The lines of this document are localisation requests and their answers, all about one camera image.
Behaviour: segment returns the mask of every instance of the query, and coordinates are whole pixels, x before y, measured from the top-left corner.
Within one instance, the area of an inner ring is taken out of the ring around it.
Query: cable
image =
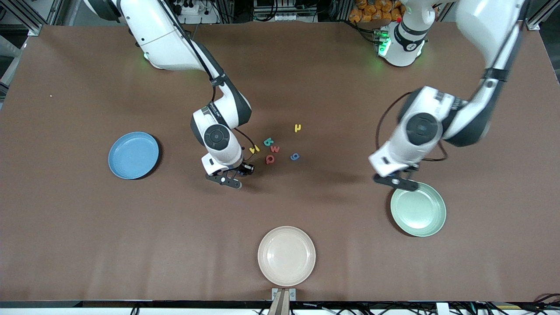
[[[548,294],[548,295],[546,295],[546,296],[544,296],[544,297],[542,297],[538,300],[533,301],[533,303],[541,303],[541,302],[544,302],[544,301],[546,301],[550,298],[554,298],[554,297],[560,297],[560,293]]]
[[[216,5],[214,4],[213,1],[210,1],[210,4],[211,4],[212,7],[214,8],[214,12],[216,13],[216,15],[220,15],[220,19],[221,19],[220,23],[221,23],[221,24],[224,24],[224,20],[227,20],[226,18],[223,18],[224,16],[227,16],[227,17],[230,17],[230,18],[235,19],[235,16],[231,16],[231,15],[229,15],[229,14],[227,14],[227,13],[223,13],[222,11],[220,11],[220,10],[216,7]]]
[[[381,124],[383,122],[383,120],[385,119],[385,117],[387,116],[387,114],[391,111],[391,109],[395,106],[395,104],[400,101],[403,97],[411,94],[412,92],[406,92],[405,94],[401,95],[399,98],[396,99],[396,101],[394,101],[391,105],[389,105],[389,107],[387,107],[387,109],[385,110],[385,112],[383,113],[383,115],[381,115],[381,118],[379,118],[379,121],[377,123],[377,128],[375,129],[375,150],[379,150],[380,146],[379,146],[379,132],[381,130]],[[422,161],[426,161],[426,162],[439,162],[439,161],[445,161],[447,160],[447,158],[449,157],[447,155],[447,151],[445,151],[444,146],[441,144],[441,141],[437,142],[438,147],[440,148],[441,152],[443,153],[443,157],[440,157],[439,159],[432,159],[431,157],[427,157],[422,159]]]
[[[140,307],[133,307],[130,311],[130,315],[138,315],[140,314]]]
[[[319,7],[319,2],[317,2],[317,4],[315,5],[315,15],[313,15],[313,20],[311,20],[311,22],[312,22],[312,23],[315,22],[315,17],[316,17],[317,15],[319,15],[319,14],[321,14],[321,13],[324,13],[324,12],[330,10],[332,5],[333,5],[333,0],[330,0],[330,4],[329,4],[325,9],[323,9],[323,10],[321,10],[321,11],[317,11],[317,8]]]
[[[352,24],[350,21],[347,21],[347,20],[336,20],[336,22],[343,22],[343,23],[345,23],[346,25],[350,26],[351,28],[353,28],[353,29],[355,29],[355,30],[358,30],[358,31],[360,31],[360,32],[369,33],[369,34],[373,34],[373,33],[374,33],[373,30],[366,30],[366,29],[363,29],[363,28],[359,27],[358,24]]]
[[[403,97],[410,95],[412,92],[406,92],[405,94],[401,95],[399,98],[396,99],[389,107],[385,110],[379,121],[377,122],[377,128],[375,129],[375,150],[379,150],[379,131],[381,130],[381,123],[385,119],[385,116],[391,111],[391,109],[395,106],[395,104],[400,101]]]
[[[358,315],[358,314],[356,314],[353,310],[351,310],[351,309],[349,309],[349,308],[343,308],[343,309],[341,309],[341,310],[337,313],[337,315],[342,314],[342,312],[344,312],[344,311],[349,311],[350,313],[352,313],[352,315]]]
[[[363,29],[363,28],[359,27],[357,24],[352,24],[350,21],[346,21],[346,20],[338,20],[337,22],[343,22],[343,23],[345,23],[346,25],[350,26],[351,28],[357,30],[358,33],[359,33],[360,35],[362,35],[362,37],[363,37],[365,40],[369,41],[369,42],[372,43],[372,44],[381,44],[381,43],[383,43],[383,42],[380,41],[380,40],[372,40],[372,39],[369,39],[369,38],[367,38],[367,37],[363,34],[363,33],[374,34],[375,32],[374,32],[373,30],[366,30],[366,29]]]
[[[278,0],[274,0],[274,3],[270,7],[270,13],[268,14],[268,16],[264,20],[261,20],[254,15],[253,15],[253,19],[255,19],[259,22],[268,22],[268,21],[272,20],[272,18],[274,16],[276,16],[276,13],[278,13]]]
[[[251,140],[251,138],[249,138],[249,136],[247,136],[243,131],[241,131],[241,130],[239,130],[239,129],[237,129],[237,128],[234,128],[234,130],[237,131],[238,133],[240,133],[240,134],[241,134],[242,136],[244,136],[245,138],[247,138],[247,140],[249,140],[249,142],[251,142],[251,145],[252,145],[253,148],[255,147],[255,142],[253,142],[253,141]],[[254,154],[254,153],[251,153],[251,156],[249,156],[247,159],[244,159],[243,162],[249,161],[249,160],[253,157],[253,155],[255,155],[255,154]]]
[[[206,63],[204,62],[204,60],[202,60],[202,57],[200,56],[200,54],[198,53],[198,51],[194,47],[191,39],[188,38],[188,36],[185,34],[185,30],[179,25],[179,22],[177,21],[177,19],[174,18],[174,16],[172,16],[171,14],[169,14],[169,11],[167,10],[169,7],[167,6],[167,4],[162,0],[159,0],[159,4],[160,4],[161,8],[164,9],[165,14],[171,20],[171,22],[173,23],[175,28],[178,29],[179,33],[181,33],[181,35],[186,40],[186,42],[189,43],[190,47],[194,51],[194,54],[197,56],[198,61],[200,62],[200,64],[204,68],[204,70],[206,71],[206,74],[208,75],[209,80],[212,81],[213,77],[212,77],[212,74],[210,73],[210,69],[208,69],[208,66],[206,66]],[[214,91],[213,95],[212,95],[212,101],[214,101],[214,99],[216,97],[216,87],[212,86],[212,89]]]

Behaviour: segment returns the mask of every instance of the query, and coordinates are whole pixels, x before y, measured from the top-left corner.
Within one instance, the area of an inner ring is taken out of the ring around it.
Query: metal bracket
[[[277,288],[272,289],[272,300],[274,300],[274,297],[276,297],[276,293],[278,293]],[[288,293],[290,294],[290,301],[295,301],[296,300],[296,289],[295,288],[290,288],[288,290]]]
[[[43,28],[43,25],[39,25],[39,27],[37,29],[30,29],[27,32],[28,36],[39,36],[39,33],[41,33],[41,29]]]
[[[527,27],[527,30],[529,31],[539,31],[540,30],[540,26],[538,24],[529,24],[529,20],[525,20],[525,26]]]

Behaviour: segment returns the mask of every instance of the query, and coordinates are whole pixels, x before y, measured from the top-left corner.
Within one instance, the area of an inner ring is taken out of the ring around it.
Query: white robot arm
[[[208,154],[202,157],[206,178],[221,185],[241,188],[235,174],[249,175],[254,167],[244,163],[243,151],[232,129],[251,117],[251,106],[233,85],[211,53],[191,40],[179,21],[162,0],[85,0],[101,18],[124,21],[130,28],[144,57],[154,67],[164,70],[206,71],[212,87],[223,97],[193,113],[190,127]],[[233,170],[234,177],[227,177]]]
[[[457,26],[482,52],[486,61],[478,90],[468,101],[428,86],[412,92],[399,113],[399,124],[393,135],[369,157],[377,171],[375,182],[415,190],[417,183],[400,178],[399,173],[417,170],[418,163],[440,139],[454,146],[468,146],[486,135],[494,106],[520,44],[520,27],[516,23],[523,2],[459,2]]]

